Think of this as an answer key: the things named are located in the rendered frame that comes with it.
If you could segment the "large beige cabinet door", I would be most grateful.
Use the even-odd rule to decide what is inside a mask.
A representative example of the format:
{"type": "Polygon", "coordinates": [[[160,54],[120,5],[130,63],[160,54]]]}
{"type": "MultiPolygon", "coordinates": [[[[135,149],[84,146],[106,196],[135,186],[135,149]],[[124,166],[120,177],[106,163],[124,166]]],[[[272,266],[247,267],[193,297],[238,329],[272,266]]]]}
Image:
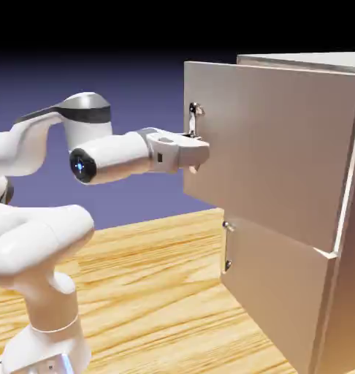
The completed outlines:
{"type": "Polygon", "coordinates": [[[187,62],[210,157],[186,172],[203,202],[330,252],[355,138],[355,72],[187,62]]]}

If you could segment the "small beige cabinet door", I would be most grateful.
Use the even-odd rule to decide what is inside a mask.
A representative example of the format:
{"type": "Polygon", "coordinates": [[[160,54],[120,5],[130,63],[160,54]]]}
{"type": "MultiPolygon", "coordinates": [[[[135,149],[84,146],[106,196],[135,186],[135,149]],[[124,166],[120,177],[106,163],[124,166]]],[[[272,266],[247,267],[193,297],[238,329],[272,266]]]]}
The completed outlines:
{"type": "Polygon", "coordinates": [[[222,283],[299,374],[316,374],[337,256],[234,215],[222,283]]]}

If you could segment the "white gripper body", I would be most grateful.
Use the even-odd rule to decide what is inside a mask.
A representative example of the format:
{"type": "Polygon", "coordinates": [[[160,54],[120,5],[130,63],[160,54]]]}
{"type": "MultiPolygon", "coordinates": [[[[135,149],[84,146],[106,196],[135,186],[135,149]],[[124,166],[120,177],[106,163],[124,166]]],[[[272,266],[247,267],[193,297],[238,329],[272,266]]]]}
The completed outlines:
{"type": "Polygon", "coordinates": [[[178,169],[197,168],[208,160],[210,156],[208,142],[183,134],[178,134],[175,140],[177,143],[176,167],[178,169]]]}

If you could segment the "beige cabinet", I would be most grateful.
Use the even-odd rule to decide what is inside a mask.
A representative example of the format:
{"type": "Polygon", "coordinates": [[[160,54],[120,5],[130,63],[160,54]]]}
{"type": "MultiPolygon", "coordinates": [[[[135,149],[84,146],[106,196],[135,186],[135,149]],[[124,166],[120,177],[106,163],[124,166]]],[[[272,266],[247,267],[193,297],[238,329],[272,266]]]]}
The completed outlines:
{"type": "MultiPolygon", "coordinates": [[[[355,72],[355,53],[243,55],[239,65],[331,72],[355,72]]],[[[343,207],[333,251],[332,276],[316,374],[346,374],[355,369],[355,138],[343,207]]]]}

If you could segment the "silver handle of large door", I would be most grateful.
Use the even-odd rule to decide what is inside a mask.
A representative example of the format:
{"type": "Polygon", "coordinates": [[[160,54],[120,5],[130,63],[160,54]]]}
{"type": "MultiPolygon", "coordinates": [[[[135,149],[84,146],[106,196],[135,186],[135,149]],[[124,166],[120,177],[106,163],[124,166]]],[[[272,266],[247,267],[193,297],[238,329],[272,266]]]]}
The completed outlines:
{"type": "Polygon", "coordinates": [[[188,121],[188,135],[191,138],[199,139],[197,133],[197,118],[203,116],[205,111],[201,104],[197,102],[192,102],[189,105],[189,121],[188,121]]]}

